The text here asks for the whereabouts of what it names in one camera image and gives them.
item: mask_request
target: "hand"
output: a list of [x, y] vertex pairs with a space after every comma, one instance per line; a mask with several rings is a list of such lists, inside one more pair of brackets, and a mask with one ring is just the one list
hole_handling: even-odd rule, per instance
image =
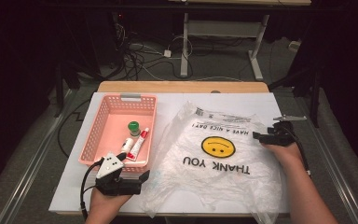
[[281, 163], [284, 170], [297, 168], [298, 166], [303, 167], [301, 153], [296, 143], [292, 143], [287, 147], [267, 145], [264, 143], [261, 143], [261, 145], [275, 154], [275, 157]]
[[121, 206], [131, 197], [132, 195], [106, 196], [99, 190], [93, 189], [86, 223], [110, 223], [118, 214]]

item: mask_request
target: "table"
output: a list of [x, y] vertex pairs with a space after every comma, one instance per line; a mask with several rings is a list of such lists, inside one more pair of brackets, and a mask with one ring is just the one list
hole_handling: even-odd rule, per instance
[[[49, 211], [59, 214], [77, 214], [79, 210], [79, 189], [82, 178], [87, 171], [87, 166], [78, 162], [78, 156], [84, 146], [88, 130], [92, 124], [99, 101], [104, 92], [149, 92], [158, 97], [157, 121], [153, 136], [152, 148], [159, 142], [163, 128], [172, 120], [178, 109], [186, 100], [200, 106], [206, 106], [213, 102], [223, 106], [228, 113], [242, 111], [243, 113], [260, 115], [261, 121], [266, 126], [272, 125], [273, 118], [279, 117], [281, 112], [275, 101], [273, 93], [269, 93], [267, 85], [261, 82], [197, 82], [197, 81], [106, 81], [103, 82], [98, 92], [94, 94], [90, 103], [89, 111], [83, 121], [82, 128], [76, 139], [72, 153], [68, 159], [62, 178], [57, 187]], [[95, 183], [96, 172], [89, 175], [86, 187]], [[285, 181], [282, 181], [283, 198], [280, 212], [287, 214], [289, 211], [287, 193], [285, 192]], [[249, 217], [250, 212], [244, 212], [243, 206], [224, 203], [216, 207], [216, 210], [206, 211], [198, 196], [194, 193], [176, 191], [158, 210], [157, 216], [188, 216], [188, 217]], [[90, 191], [85, 194], [88, 208], [90, 203]], [[121, 215], [145, 216], [145, 213], [137, 206], [139, 198], [133, 196], [120, 210]]]
[[[182, 1], [188, 3], [204, 3], [204, 4], [240, 4], [240, 5], [265, 5], [265, 6], [309, 6], [310, 0], [186, 0]], [[233, 37], [255, 37], [255, 47], [253, 50], [248, 51], [249, 60], [254, 71], [255, 79], [262, 81], [263, 75], [261, 74], [260, 66], [257, 61], [257, 53], [260, 49], [261, 42], [263, 40], [264, 33], [269, 21], [269, 15], [264, 15], [261, 22], [256, 23], [256, 27], [251, 26], [244, 22], [237, 21], [192, 21], [188, 18], [188, 13], [185, 13], [184, 17], [184, 30], [183, 30], [183, 50], [181, 60], [181, 77], [187, 77], [188, 66], [188, 47], [187, 43], [189, 35], [217, 35], [217, 36], [233, 36]]]

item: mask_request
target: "gray floor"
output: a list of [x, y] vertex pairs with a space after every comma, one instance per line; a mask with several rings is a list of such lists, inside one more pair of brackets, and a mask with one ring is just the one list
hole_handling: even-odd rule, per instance
[[[209, 47], [194, 44], [193, 55], [189, 60], [193, 75], [185, 80], [211, 81], [255, 81], [247, 50], [252, 49], [254, 41], [244, 39], [238, 46], [228, 46], [235, 39], [225, 40], [216, 44], [214, 51]], [[144, 43], [144, 51], [162, 53], [166, 48], [155, 43]], [[265, 82], [267, 84], [285, 77], [295, 54], [287, 49], [289, 41], [282, 39], [274, 43], [263, 43], [258, 54]], [[148, 61], [159, 57], [156, 54], [142, 53]], [[172, 63], [174, 72], [179, 74], [179, 60], [164, 60]], [[144, 64], [144, 70], [138, 76], [139, 80], [181, 80], [172, 73], [170, 63], [156, 62]], [[102, 64], [103, 74], [112, 69], [108, 64]], [[117, 80], [126, 77], [121, 73], [113, 78]], [[29, 132], [23, 137], [12, 155], [5, 171], [0, 176], [0, 222], [1, 223], [82, 223], [82, 216], [63, 216], [48, 211], [54, 190], [57, 187], [66, 157], [60, 150], [58, 134], [65, 153], [70, 153], [76, 140], [81, 121], [76, 116], [64, 123], [60, 132], [58, 128], [64, 119], [75, 108], [87, 101], [97, 90], [98, 82], [90, 80], [86, 75], [80, 75], [79, 90], [68, 91], [63, 114], [54, 118], [57, 106], [54, 104], [54, 92], [51, 94], [51, 106], [35, 121]], [[295, 98], [290, 88], [279, 88], [273, 91], [283, 114], [304, 116], [309, 113], [309, 98]], [[88, 104], [79, 107], [80, 119], [87, 112]], [[358, 223], [358, 160], [339, 128], [334, 115], [329, 110], [328, 100], [321, 92], [321, 104], [318, 114], [321, 127], [315, 129], [311, 122], [294, 123], [295, 130], [306, 150], [313, 181], [324, 200], [337, 217], [339, 223]], [[24, 192], [15, 191], [20, 185]], [[143, 223], [144, 220], [124, 219], [122, 223]], [[159, 223], [161, 220], [148, 219], [148, 222]], [[255, 223], [251, 219], [199, 219], [197, 223]], [[290, 223], [287, 217], [280, 217], [277, 223]]]

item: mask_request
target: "green cap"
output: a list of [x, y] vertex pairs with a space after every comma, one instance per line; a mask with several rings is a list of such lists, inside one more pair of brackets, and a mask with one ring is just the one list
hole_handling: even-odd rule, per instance
[[137, 121], [131, 121], [129, 123], [129, 129], [132, 133], [136, 133], [139, 130], [139, 123]]

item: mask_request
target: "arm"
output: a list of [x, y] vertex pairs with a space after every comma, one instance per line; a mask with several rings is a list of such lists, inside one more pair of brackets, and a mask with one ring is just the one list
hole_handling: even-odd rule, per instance
[[297, 144], [262, 145], [275, 154], [286, 173], [293, 223], [337, 223], [306, 173]]
[[93, 189], [86, 224], [110, 223], [118, 214], [121, 206], [126, 203], [131, 196], [132, 195], [105, 196], [99, 190]]

